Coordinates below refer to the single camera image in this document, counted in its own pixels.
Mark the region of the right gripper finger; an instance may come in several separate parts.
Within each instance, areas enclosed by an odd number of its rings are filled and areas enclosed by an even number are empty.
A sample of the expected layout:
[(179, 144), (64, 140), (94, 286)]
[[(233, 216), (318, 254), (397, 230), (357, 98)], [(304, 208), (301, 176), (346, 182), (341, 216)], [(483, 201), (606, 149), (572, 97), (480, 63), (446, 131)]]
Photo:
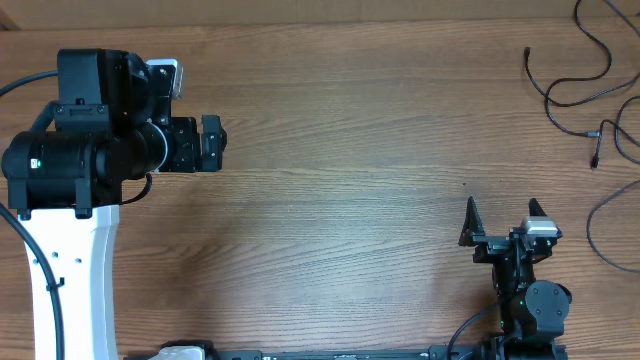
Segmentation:
[[(532, 198), (529, 200), (529, 216), (547, 216), (549, 217), (544, 210), (542, 209), (541, 205), (539, 204), (539, 202), (537, 201), (536, 198)], [(559, 229), (559, 233), (558, 233), (558, 237), (562, 236), (562, 232)]]
[(485, 236), (485, 230), (479, 216), (478, 208), (473, 196), (467, 200), (465, 221), (458, 240), (459, 246), (476, 246), (479, 238)]

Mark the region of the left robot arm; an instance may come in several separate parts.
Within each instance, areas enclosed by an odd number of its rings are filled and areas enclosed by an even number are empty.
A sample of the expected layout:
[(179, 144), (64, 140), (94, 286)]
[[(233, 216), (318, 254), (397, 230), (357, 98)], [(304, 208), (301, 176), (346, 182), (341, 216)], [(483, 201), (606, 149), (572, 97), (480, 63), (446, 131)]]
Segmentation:
[(216, 115), (175, 117), (184, 70), (110, 49), (63, 49), (58, 96), (5, 150), (1, 214), (30, 263), (35, 355), (114, 359), (113, 258), (127, 181), (217, 172)]

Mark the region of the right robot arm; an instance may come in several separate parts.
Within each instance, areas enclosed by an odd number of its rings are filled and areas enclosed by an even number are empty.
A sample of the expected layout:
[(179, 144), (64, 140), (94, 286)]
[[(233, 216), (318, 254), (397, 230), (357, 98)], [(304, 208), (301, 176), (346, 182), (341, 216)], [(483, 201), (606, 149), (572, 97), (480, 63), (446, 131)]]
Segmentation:
[[(528, 204), (529, 215), (505, 236), (489, 236), (482, 224), (475, 199), (467, 200), (464, 225), (458, 244), (474, 249), (475, 263), (492, 266), (495, 304), (465, 321), (452, 335), (446, 357), (461, 359), (566, 359), (566, 350), (555, 340), (564, 334), (565, 319), (573, 297), (563, 285), (538, 280), (534, 266), (553, 253), (562, 238), (556, 223), (538, 201)], [(457, 350), (461, 332), (486, 314), (497, 310), (499, 333), (491, 334), (473, 349)]]

